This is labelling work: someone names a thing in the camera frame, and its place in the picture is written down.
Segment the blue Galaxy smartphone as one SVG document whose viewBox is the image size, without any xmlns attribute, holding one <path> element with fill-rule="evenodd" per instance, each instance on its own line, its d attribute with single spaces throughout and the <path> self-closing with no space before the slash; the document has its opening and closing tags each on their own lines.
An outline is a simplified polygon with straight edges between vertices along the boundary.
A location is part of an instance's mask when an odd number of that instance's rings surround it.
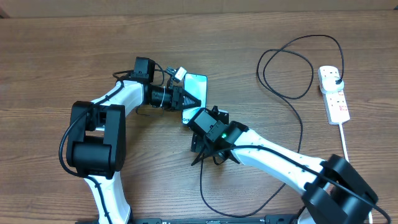
<svg viewBox="0 0 398 224">
<path fill-rule="evenodd" d="M 201 101 L 200 106 L 182 111 L 182 123 L 187 124 L 200 108 L 206 107 L 208 77 L 205 75 L 187 73 L 185 75 L 184 89 Z"/>
</svg>

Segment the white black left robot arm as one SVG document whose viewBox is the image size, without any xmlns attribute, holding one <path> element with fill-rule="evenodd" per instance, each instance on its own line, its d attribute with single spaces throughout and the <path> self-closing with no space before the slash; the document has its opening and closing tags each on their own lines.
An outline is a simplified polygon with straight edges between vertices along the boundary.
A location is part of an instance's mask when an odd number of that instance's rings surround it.
<svg viewBox="0 0 398 224">
<path fill-rule="evenodd" d="M 133 223 L 121 181 L 126 158 L 126 117 L 142 105 L 181 111 L 182 123 L 206 105 L 208 78 L 183 67 L 163 69 L 137 57 L 134 68 L 113 73 L 113 89 L 92 101 L 76 101 L 58 150 L 62 168 L 89 185 L 97 223 Z"/>
</svg>

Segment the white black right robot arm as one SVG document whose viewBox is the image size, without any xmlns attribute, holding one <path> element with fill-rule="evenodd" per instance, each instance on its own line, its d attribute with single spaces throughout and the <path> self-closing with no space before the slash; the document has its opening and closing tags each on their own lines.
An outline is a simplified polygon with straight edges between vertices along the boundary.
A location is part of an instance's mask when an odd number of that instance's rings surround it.
<svg viewBox="0 0 398 224">
<path fill-rule="evenodd" d="M 364 223 L 378 197 L 353 166 L 332 155 L 327 161 L 286 149 L 216 108 L 187 109 L 182 122 L 194 133 L 194 162 L 211 157 L 255 167 L 294 189 L 305 208 L 297 223 Z"/>
</svg>

